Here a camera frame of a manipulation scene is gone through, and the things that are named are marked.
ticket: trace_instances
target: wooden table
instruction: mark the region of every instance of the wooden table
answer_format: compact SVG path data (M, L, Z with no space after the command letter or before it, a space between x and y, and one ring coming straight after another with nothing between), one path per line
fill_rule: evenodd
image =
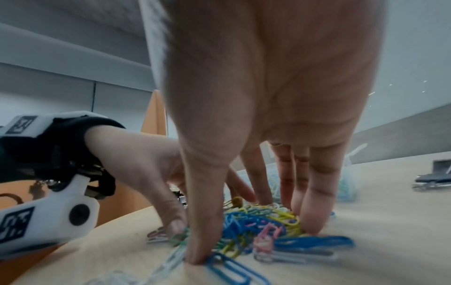
M338 266L268 265L250 255L238 260L272 284L451 284L451 191L411 189L416 175L431 172L432 161L445 158L451 152L354 166L357 201L337 204L337 218L324 230L357 244L339 252ZM116 219L55 251L14 284L82 285L113 270L145 278L172 250L146 245L146 234L160 225L152 207ZM161 284L224 283L204 266L184 265Z

